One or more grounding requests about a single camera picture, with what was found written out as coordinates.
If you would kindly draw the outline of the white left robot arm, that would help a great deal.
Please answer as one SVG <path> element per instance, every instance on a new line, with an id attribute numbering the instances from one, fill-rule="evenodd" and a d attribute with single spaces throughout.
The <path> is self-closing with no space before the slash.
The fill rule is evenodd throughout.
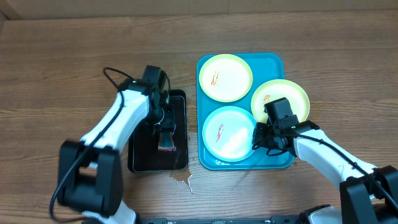
<path id="1" fill-rule="evenodd" d="M 169 103 L 170 80 L 150 82 L 128 78 L 117 86 L 114 104 L 80 141 L 60 147 L 58 185 L 50 201 L 81 212 L 82 223 L 135 223 L 136 213 L 123 202 L 121 152 L 130 137 L 142 149 L 175 152 L 177 128 L 174 106 Z"/>

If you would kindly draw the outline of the orange green scrub sponge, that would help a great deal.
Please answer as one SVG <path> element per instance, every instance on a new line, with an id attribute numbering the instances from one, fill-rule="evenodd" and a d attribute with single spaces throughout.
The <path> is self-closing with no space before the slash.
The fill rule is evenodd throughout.
<path id="1" fill-rule="evenodd" d="M 160 151 L 174 151 L 175 143 L 172 132 L 160 132 L 159 133 L 159 145 L 158 150 Z"/>

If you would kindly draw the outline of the light blue plate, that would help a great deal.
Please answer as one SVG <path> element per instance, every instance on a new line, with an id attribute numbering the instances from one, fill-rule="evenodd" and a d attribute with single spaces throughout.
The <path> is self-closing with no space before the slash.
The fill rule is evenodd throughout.
<path id="1" fill-rule="evenodd" d="M 253 154 L 254 116 L 237 106 L 224 106 L 206 118 L 202 137 L 205 147 L 217 159 L 239 162 Z"/>

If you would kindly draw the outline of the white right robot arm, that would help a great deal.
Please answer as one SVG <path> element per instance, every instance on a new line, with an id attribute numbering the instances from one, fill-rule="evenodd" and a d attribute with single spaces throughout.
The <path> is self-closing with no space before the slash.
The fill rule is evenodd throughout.
<path id="1" fill-rule="evenodd" d="M 376 167 L 334 143 L 313 122 L 291 127 L 257 123 L 253 149 L 288 152 L 326 177 L 340 192 L 340 207 L 319 205 L 301 212 L 297 223 L 397 223 L 397 169 Z"/>

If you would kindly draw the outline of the yellow plate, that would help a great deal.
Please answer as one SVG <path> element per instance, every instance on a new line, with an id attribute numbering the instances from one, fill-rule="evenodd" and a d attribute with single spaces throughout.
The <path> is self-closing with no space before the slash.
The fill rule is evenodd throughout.
<path id="1" fill-rule="evenodd" d="M 263 83 L 254 92 L 251 99 L 251 112 L 257 122 L 266 123 L 267 113 L 264 105 L 280 98 L 287 98 L 294 114 L 300 122 L 308 118 L 310 100 L 304 89 L 298 84 L 284 79 L 276 79 Z"/>
<path id="2" fill-rule="evenodd" d="M 203 64 L 198 79 L 207 96 L 229 103 L 240 100 L 250 91 L 253 74 L 249 64 L 241 57 L 219 54 Z"/>

